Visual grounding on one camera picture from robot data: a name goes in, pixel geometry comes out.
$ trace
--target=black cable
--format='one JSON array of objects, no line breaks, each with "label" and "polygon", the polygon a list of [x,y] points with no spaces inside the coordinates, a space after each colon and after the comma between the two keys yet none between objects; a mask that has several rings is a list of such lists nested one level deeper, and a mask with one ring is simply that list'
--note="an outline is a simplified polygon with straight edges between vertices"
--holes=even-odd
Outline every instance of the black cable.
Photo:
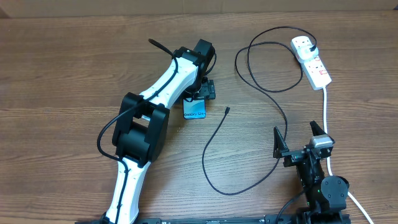
[{"label": "black cable", "polygon": [[298,193],[296,196],[294,196],[292,199],[290,199],[279,211],[278,215],[276,216],[275,219],[275,224],[279,223],[279,217],[282,215],[282,213],[284,212],[284,210],[294,201],[296,201],[297,199],[299,199],[299,197],[301,195],[303,195],[304,193],[306,193],[311,187],[306,187],[304,188],[300,193]]},{"label": "black cable", "polygon": [[246,188],[246,189],[240,190],[239,192],[235,192],[235,193],[225,193],[225,192],[222,192],[222,191],[218,190],[218,189],[210,182],[210,179],[209,179],[209,177],[207,176],[206,169],[205,169],[205,152],[206,152],[206,149],[207,149],[207,147],[209,146],[211,140],[213,140],[213,138],[214,138],[214,136],[216,135],[217,131],[219,130],[219,128],[220,128],[221,125],[223,124],[224,119],[225,119],[226,115],[227,115],[228,112],[229,112],[229,109],[230,109],[229,107],[227,107],[227,108],[225,109],[224,118],[221,120],[221,122],[220,122],[220,124],[218,125],[216,131],[213,133],[213,135],[211,136],[211,138],[209,139],[209,141],[207,142],[207,144],[206,144],[206,146],[205,146],[205,148],[204,148],[204,150],[203,150],[203,154],[201,155],[201,166],[202,166],[202,168],[203,168],[203,173],[205,174],[205,177],[206,177],[207,182],[210,184],[210,186],[211,186],[215,191],[217,191],[218,193],[220,193],[220,194],[222,194],[222,195],[232,196],[232,195],[237,195],[237,194],[243,193],[243,192],[245,192],[245,191],[247,191],[247,190],[250,190],[250,189],[252,189],[253,187],[259,185],[263,180],[265,180],[268,176],[271,175],[271,173],[274,171],[274,169],[275,169],[276,166],[278,165],[279,159],[277,160],[277,162],[276,162],[276,164],[274,165],[274,167],[272,168],[272,170],[271,170],[265,177],[263,177],[260,181],[258,181],[257,183],[253,184],[252,186],[250,186],[250,187],[248,187],[248,188]]},{"label": "black cable", "polygon": [[155,98],[155,97],[156,97],[156,96],[157,96],[157,95],[158,95],[158,94],[159,94],[159,93],[160,93],[160,92],[173,80],[173,78],[175,77],[175,75],[176,75],[177,72],[178,72],[178,62],[177,62],[177,59],[175,58],[174,54],[173,54],[169,49],[167,49],[166,47],[164,47],[162,44],[156,42],[155,40],[149,39],[148,41],[149,41],[151,44],[153,44],[154,46],[156,46],[156,47],[162,49],[164,52],[166,52],[166,53],[168,53],[169,55],[172,56],[172,60],[174,60],[174,62],[175,62],[175,70],[174,70],[172,76],[171,76],[171,77],[167,80],[167,82],[165,82],[157,91],[155,91],[155,93],[154,93],[152,96],[148,97],[148,98],[145,99],[143,102],[141,102],[141,103],[139,103],[139,104],[137,104],[137,105],[135,105],[135,106],[133,106],[133,107],[127,109],[127,110],[124,111],[123,113],[121,113],[121,114],[117,115],[116,117],[114,117],[114,118],[113,118],[110,122],[108,122],[108,123],[104,126],[104,128],[99,132],[99,135],[98,135],[98,138],[97,138],[97,148],[98,148],[98,151],[99,151],[102,155],[104,155],[104,156],[106,156],[106,157],[108,157],[108,158],[110,158],[110,159],[113,159],[113,160],[118,161],[118,162],[120,162],[121,164],[123,164],[123,166],[124,166],[124,173],[126,174],[126,175],[124,176],[123,186],[122,186],[122,189],[121,189],[121,192],[120,192],[120,197],[119,197],[119,202],[118,202],[118,211],[117,211],[117,213],[116,213],[115,224],[118,223],[119,213],[120,213],[120,207],[121,207],[121,201],[122,201],[122,198],[123,198],[124,189],[126,188],[127,176],[128,176],[128,172],[129,172],[129,171],[128,171],[127,164],[123,161],[122,158],[118,158],[118,157],[116,157],[116,156],[109,155],[108,153],[106,153],[106,152],[104,152],[104,151],[102,150],[102,148],[101,148],[101,139],[102,139],[102,136],[104,135],[105,131],[106,131],[113,123],[115,123],[120,117],[124,116],[125,114],[127,114],[127,113],[130,112],[130,111],[134,111],[136,108],[141,107],[143,104],[145,104],[145,103],[149,102],[151,99]]},{"label": "black cable", "polygon": [[[301,28],[298,28],[298,27],[291,27],[291,26],[274,27],[274,28],[267,29],[267,30],[261,32],[260,34],[258,34],[257,36],[255,36],[255,37],[252,39],[252,41],[250,41],[249,46],[244,47],[244,48],[242,48],[241,50],[239,50],[239,51],[236,53],[234,65],[235,65],[236,73],[239,75],[239,77],[240,77],[246,84],[248,84],[249,86],[253,87],[254,89],[260,91],[261,93],[265,94],[268,98],[270,98],[270,99],[272,100],[272,102],[275,103],[276,107],[278,107],[280,113],[282,114],[282,116],[283,116],[283,118],[284,118],[284,120],[285,120],[284,140],[286,140],[287,127],[288,127],[288,122],[287,122],[286,115],[285,115],[283,109],[279,106],[279,104],[278,104],[267,92],[269,92],[269,93],[280,93],[280,92],[283,92],[283,91],[287,91],[287,90],[292,89],[293,87],[295,87],[296,85],[298,85],[298,84],[301,82],[301,80],[302,80],[302,78],[303,78],[303,68],[302,68],[301,64],[298,62],[298,60],[295,58],[295,54],[294,54],[293,50],[290,49],[290,47],[286,46],[286,45],[283,44],[283,43],[274,42],[274,41],[267,41],[267,42],[260,42],[260,43],[257,43],[257,44],[252,44],[252,43],[254,42],[254,40],[256,40],[260,35],[262,35],[262,34],[264,34],[264,33],[266,33],[266,32],[275,30],[275,29],[296,29],[296,30],[300,30],[300,31],[302,31],[302,32],[304,32],[304,33],[306,33],[306,34],[308,34],[308,35],[310,35],[311,37],[314,38],[314,40],[315,40],[315,45],[311,48],[311,51],[314,51],[315,48],[317,47],[317,40],[316,40],[316,38],[315,38],[311,33],[307,32],[307,31],[305,31],[305,30],[303,30],[303,29],[301,29]],[[285,47],[287,50],[289,50],[289,52],[293,55],[294,59],[296,59],[296,61],[298,62],[298,65],[299,65],[299,67],[300,67],[300,73],[301,73],[301,74],[300,74],[300,78],[299,78],[299,80],[298,80],[295,84],[293,84],[292,86],[290,86],[290,87],[288,87],[288,88],[286,88],[286,89],[283,89],[283,90],[268,90],[268,89],[263,88],[262,86],[260,86],[260,84],[258,84],[258,82],[257,82],[256,78],[254,77],[254,75],[253,75],[253,73],[252,73],[252,71],[251,71],[251,68],[250,68],[250,58],[249,58],[249,55],[250,55],[250,48],[251,48],[251,47],[258,46],[258,45],[263,45],[263,44],[278,44],[278,45],[281,45],[281,46]],[[246,50],[246,49],[248,50],[248,70],[249,70],[250,76],[252,77],[254,83],[255,83],[258,87],[256,87],[256,86],[250,84],[247,80],[245,80],[245,79],[242,77],[242,75],[239,73],[239,70],[238,70],[238,65],[237,65],[237,63],[236,63],[237,60],[238,60],[238,55],[239,55],[239,53],[241,53],[243,50]],[[240,193],[243,193],[243,192],[245,192],[245,191],[247,191],[247,190],[252,189],[253,187],[255,187],[255,186],[257,186],[258,184],[260,184],[262,181],[264,181],[265,179],[267,179],[267,178],[272,174],[272,172],[275,170],[275,168],[277,167],[277,165],[278,165],[280,159],[278,159],[278,160],[276,161],[276,163],[275,163],[275,165],[273,166],[273,168],[268,172],[268,174],[267,174],[265,177],[263,177],[261,180],[259,180],[258,182],[256,182],[255,184],[253,184],[252,186],[250,186],[250,187],[248,187],[248,188],[246,188],[246,189],[244,189],[244,190],[240,190],[239,192],[235,192],[235,193],[225,193],[225,192],[222,192],[222,191],[218,190],[216,187],[214,187],[214,185],[210,182],[210,179],[208,178],[207,173],[206,173],[206,170],[205,170],[205,163],[204,163],[205,151],[206,151],[206,149],[207,149],[209,143],[211,142],[211,140],[214,138],[215,134],[217,133],[217,131],[218,131],[219,128],[221,127],[221,125],[222,125],[222,123],[223,123],[223,121],[224,121],[226,115],[228,114],[228,111],[227,111],[227,110],[226,110],[226,113],[225,113],[225,115],[224,115],[224,118],[221,120],[221,123],[218,125],[216,131],[213,133],[212,137],[211,137],[210,140],[207,142],[207,144],[206,144],[206,146],[205,146],[205,148],[204,148],[204,150],[203,150],[203,154],[202,154],[202,168],[203,168],[203,173],[205,174],[205,177],[206,177],[207,182],[210,184],[210,186],[211,186],[215,191],[217,191],[218,193],[220,193],[220,194],[222,194],[222,195],[237,195],[237,194],[240,194]]]},{"label": "black cable", "polygon": [[214,52],[214,62],[213,62],[213,65],[210,67],[209,70],[206,71],[205,76],[208,75],[208,74],[212,71],[212,69],[213,69],[214,66],[216,65],[216,61],[217,61],[217,54],[216,54],[216,52]]},{"label": "black cable", "polygon": [[188,94],[191,94],[191,100],[187,100],[186,98],[184,98],[184,101],[186,101],[186,102],[188,102],[188,103],[191,103],[191,102],[193,102],[193,98],[194,98],[194,94],[192,94],[192,93],[190,93],[190,92],[187,92],[186,90],[184,90],[186,93],[188,93]]}]

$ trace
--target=wooden table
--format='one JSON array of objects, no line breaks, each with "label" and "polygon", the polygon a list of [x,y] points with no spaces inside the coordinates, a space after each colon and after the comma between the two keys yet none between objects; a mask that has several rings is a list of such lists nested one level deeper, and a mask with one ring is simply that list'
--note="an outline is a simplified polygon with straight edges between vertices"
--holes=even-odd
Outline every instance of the wooden table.
[{"label": "wooden table", "polygon": [[[217,99],[207,104],[206,119],[187,121],[181,105],[172,108],[166,145],[141,193],[142,217],[277,213],[301,190],[294,168],[279,164],[262,184],[233,197],[211,189],[201,169],[203,147],[226,106],[231,111],[206,153],[214,184],[234,192],[274,165],[272,128],[284,131],[284,121],[270,99],[239,79],[233,61],[256,34],[275,26],[301,27],[318,39],[333,79],[328,86],[333,172],[349,180],[350,192],[375,223],[397,223],[397,24],[397,11],[1,20],[0,223],[73,223],[99,218],[108,209],[117,165],[98,153],[96,138],[127,92],[145,90],[168,67],[170,57],[148,38],[172,50],[193,48],[201,38],[212,42],[218,60],[209,77]],[[275,30],[258,41],[288,44],[298,35]],[[281,89],[298,80],[299,68],[282,47],[251,53],[264,87]],[[238,66],[249,78],[245,55]],[[313,91],[304,78],[272,96],[289,120],[287,144],[301,148],[312,135],[309,122],[322,125],[322,91]],[[109,153],[112,132],[103,138]],[[350,199],[347,204],[353,223],[366,223]]]}]

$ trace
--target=white power strip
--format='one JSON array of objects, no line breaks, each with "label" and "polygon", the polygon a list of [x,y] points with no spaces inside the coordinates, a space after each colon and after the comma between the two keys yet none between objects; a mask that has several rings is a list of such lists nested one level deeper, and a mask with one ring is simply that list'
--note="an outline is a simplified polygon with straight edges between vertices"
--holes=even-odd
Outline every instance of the white power strip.
[{"label": "white power strip", "polygon": [[299,57],[298,52],[300,49],[307,49],[308,46],[313,46],[308,37],[295,37],[292,39],[290,45],[292,46],[297,60],[301,63],[302,68],[314,90],[321,90],[324,86],[327,86],[329,83],[331,83],[329,73],[323,65],[321,58],[317,54],[314,55],[314,58],[310,58],[308,60],[302,60]]}]

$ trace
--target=white robotic arm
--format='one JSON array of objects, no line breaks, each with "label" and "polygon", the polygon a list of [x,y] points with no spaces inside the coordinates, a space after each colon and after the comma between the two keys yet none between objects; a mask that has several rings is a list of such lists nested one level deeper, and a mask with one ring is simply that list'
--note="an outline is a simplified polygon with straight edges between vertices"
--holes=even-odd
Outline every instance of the white robotic arm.
[{"label": "white robotic arm", "polygon": [[[138,216],[138,200],[145,174],[164,145],[169,109],[180,97],[189,96],[194,100],[215,98],[213,81],[205,76],[215,55],[212,44],[199,40],[193,50],[181,47],[172,55],[170,67],[149,89],[140,95],[128,93],[123,98],[119,116],[113,121],[117,122],[112,143],[119,157],[113,200],[100,220],[86,223],[134,223]],[[135,123],[133,118],[149,120],[148,127]]]},{"label": "white robotic arm", "polygon": [[[152,100],[151,103],[155,105],[163,104],[167,109],[177,101],[182,92],[187,89],[196,80],[198,67],[192,64],[191,61],[185,58],[177,58],[178,62],[178,73],[175,78]],[[169,69],[153,84],[149,89],[143,91],[140,95],[144,96],[144,99],[152,96],[161,86],[164,85],[167,80],[170,79],[175,70],[175,62],[172,60]],[[148,116],[143,115],[143,118],[150,120]],[[138,167],[138,163],[124,157],[123,161],[127,164],[129,174],[127,176],[126,191],[122,197],[122,206],[118,216],[118,223],[133,223],[138,216],[138,200],[141,192],[142,184],[144,183],[144,177],[150,162],[147,162],[144,167]],[[118,203],[120,193],[123,187],[125,178],[125,168],[118,162],[118,179],[114,189],[113,200],[110,208],[106,212],[106,217],[112,223],[116,223]]]}]

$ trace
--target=black power cord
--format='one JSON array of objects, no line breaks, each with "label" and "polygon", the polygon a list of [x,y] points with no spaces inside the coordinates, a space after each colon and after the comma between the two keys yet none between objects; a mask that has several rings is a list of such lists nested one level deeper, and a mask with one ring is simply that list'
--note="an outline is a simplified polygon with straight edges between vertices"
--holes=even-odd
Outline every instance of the black power cord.
[{"label": "black power cord", "polygon": [[152,96],[148,97],[148,98],[145,99],[143,102],[137,104],[136,106],[133,106],[133,107],[127,109],[125,112],[123,112],[123,113],[117,115],[116,117],[114,117],[114,118],[113,118],[110,122],[108,122],[108,123],[104,126],[104,128],[99,132],[99,135],[98,135],[98,138],[97,138],[97,148],[98,148],[99,152],[100,152],[102,155],[104,155],[104,156],[106,156],[106,157],[108,157],[108,158],[110,158],[110,159],[113,159],[113,160],[118,161],[118,162],[120,162],[121,164],[123,164],[123,166],[124,166],[124,173],[126,174],[126,175],[124,176],[123,186],[122,186],[122,189],[121,189],[121,192],[120,192],[120,197],[119,197],[119,202],[118,202],[118,211],[117,211],[117,213],[116,213],[115,224],[117,224],[117,223],[118,223],[118,220],[119,220],[119,213],[120,213],[121,202],[122,202],[122,198],[123,198],[124,189],[126,188],[127,176],[128,176],[128,172],[129,172],[129,171],[128,171],[127,164],[123,161],[122,158],[109,155],[108,153],[106,153],[106,152],[104,152],[104,151],[102,150],[102,148],[101,148],[101,138],[102,138],[102,136],[104,135],[105,131],[106,131],[113,123],[115,123],[119,118],[121,118],[122,116],[124,116],[125,114],[127,114],[127,113],[130,112],[130,111],[134,111],[135,109],[139,108],[139,107],[142,106],[143,104],[149,102],[151,99],[155,98],[155,97],[156,97],[156,96],[157,96],[157,95],[158,95],[158,94],[159,94],[159,93],[160,93],[160,92],[173,80],[173,78],[175,77],[175,75],[176,75],[177,72],[178,72],[178,62],[177,62],[177,59],[175,58],[174,54],[173,54],[169,49],[167,49],[166,47],[164,47],[162,44],[156,42],[155,40],[148,39],[148,41],[149,41],[151,44],[153,44],[154,46],[156,46],[156,47],[162,49],[164,52],[166,52],[166,53],[168,53],[169,55],[172,56],[172,60],[174,60],[174,62],[175,62],[175,70],[174,70],[172,76],[171,76],[171,77],[167,80],[167,82],[165,82],[165,83],[164,83]]},{"label": "black power cord", "polygon": [[213,69],[214,66],[216,65],[216,61],[217,61],[217,54],[216,54],[216,52],[214,52],[214,62],[213,62],[213,65],[209,68],[209,70],[206,71],[205,76],[208,75],[208,74],[212,71],[212,69]]},{"label": "black power cord", "polygon": [[[265,94],[268,98],[270,98],[270,99],[272,100],[272,102],[275,103],[276,107],[278,107],[280,113],[282,114],[282,116],[283,116],[283,118],[284,118],[284,120],[285,120],[284,140],[286,140],[287,126],[288,126],[286,115],[285,115],[283,109],[279,106],[279,104],[278,104],[267,92],[269,92],[269,93],[281,93],[281,92],[283,92],[283,91],[287,91],[287,90],[292,89],[293,87],[295,87],[296,85],[298,85],[298,84],[301,82],[301,80],[302,80],[302,78],[303,78],[303,68],[302,68],[301,64],[299,63],[299,61],[297,61],[297,59],[296,59],[296,57],[295,57],[295,53],[293,52],[293,50],[292,50],[290,47],[288,47],[288,46],[286,46],[285,44],[283,44],[283,43],[274,42],[274,41],[267,41],[267,42],[260,42],[260,43],[257,43],[257,44],[253,44],[253,42],[254,42],[260,35],[265,34],[266,32],[269,32],[269,31],[272,31],[272,30],[276,30],[276,29],[295,29],[295,30],[300,30],[300,31],[302,31],[302,32],[304,32],[304,33],[306,33],[306,34],[308,34],[308,35],[310,35],[311,37],[314,38],[314,40],[315,40],[315,45],[314,45],[310,50],[311,50],[311,51],[314,51],[314,50],[316,49],[316,47],[317,47],[317,40],[316,40],[316,38],[315,38],[311,33],[307,32],[307,31],[305,31],[305,30],[303,30],[303,29],[301,29],[301,28],[298,28],[298,27],[291,27],[291,26],[274,27],[274,28],[267,29],[267,30],[261,32],[260,34],[258,34],[257,36],[255,36],[255,37],[252,39],[252,41],[250,41],[249,46],[244,47],[244,48],[242,48],[241,50],[239,50],[239,51],[236,53],[234,65],[235,65],[236,73],[239,75],[239,77],[240,77],[246,84],[248,84],[249,86],[253,87],[254,89],[260,91],[261,93]],[[251,71],[251,68],[250,68],[250,58],[249,58],[249,55],[250,55],[250,48],[251,48],[251,47],[254,47],[254,46],[258,46],[258,45],[264,45],[264,44],[278,44],[278,45],[281,45],[281,46],[285,47],[287,50],[289,50],[290,53],[292,53],[294,59],[298,62],[298,65],[299,65],[299,67],[300,67],[300,73],[301,73],[301,74],[300,74],[299,80],[298,80],[295,84],[293,84],[292,86],[290,86],[290,87],[288,87],[288,88],[286,88],[286,89],[283,89],[283,90],[268,90],[268,89],[263,88],[262,86],[260,86],[260,84],[258,84],[258,82],[257,82],[256,78],[254,77],[254,75],[253,75],[253,73],[252,73],[252,71]],[[238,66],[237,66],[237,63],[236,63],[236,61],[238,60],[238,55],[239,55],[239,53],[241,53],[243,50],[246,50],[246,49],[248,50],[248,70],[249,70],[250,76],[252,77],[252,79],[253,79],[254,83],[257,85],[257,87],[254,86],[254,85],[252,85],[252,84],[250,84],[247,80],[245,80],[245,79],[242,77],[242,75],[239,73],[239,70],[238,70]],[[225,192],[222,192],[222,191],[218,190],[218,189],[211,183],[210,179],[209,179],[208,176],[207,176],[206,169],[205,169],[205,152],[206,152],[206,149],[207,149],[208,145],[210,144],[211,140],[213,140],[213,138],[214,138],[214,136],[216,135],[217,131],[219,130],[219,128],[220,128],[221,125],[223,124],[223,121],[224,121],[226,115],[228,114],[228,112],[229,112],[229,108],[227,107],[227,109],[225,110],[224,118],[221,120],[221,123],[218,125],[216,131],[213,133],[213,135],[211,136],[210,140],[207,142],[207,144],[206,144],[206,146],[205,146],[205,148],[204,148],[204,150],[203,150],[203,154],[202,154],[202,158],[201,158],[201,164],[202,164],[203,173],[205,174],[205,177],[206,177],[207,182],[210,184],[210,186],[211,186],[215,191],[217,191],[218,193],[220,193],[220,194],[222,194],[222,195],[237,195],[237,194],[241,194],[241,193],[243,193],[243,192],[245,192],[245,191],[247,191],[247,190],[252,189],[253,187],[255,187],[255,186],[259,185],[261,182],[263,182],[265,179],[267,179],[267,178],[272,174],[272,172],[275,170],[275,168],[277,167],[277,165],[278,165],[280,159],[278,159],[278,160],[276,161],[276,163],[275,163],[275,165],[273,166],[273,168],[271,169],[271,171],[269,171],[268,174],[267,174],[265,177],[263,177],[261,180],[259,180],[258,182],[256,182],[256,183],[253,184],[252,186],[250,186],[250,187],[248,187],[248,188],[246,188],[246,189],[240,190],[240,191],[238,191],[238,192],[234,192],[234,193],[225,193]]]}]

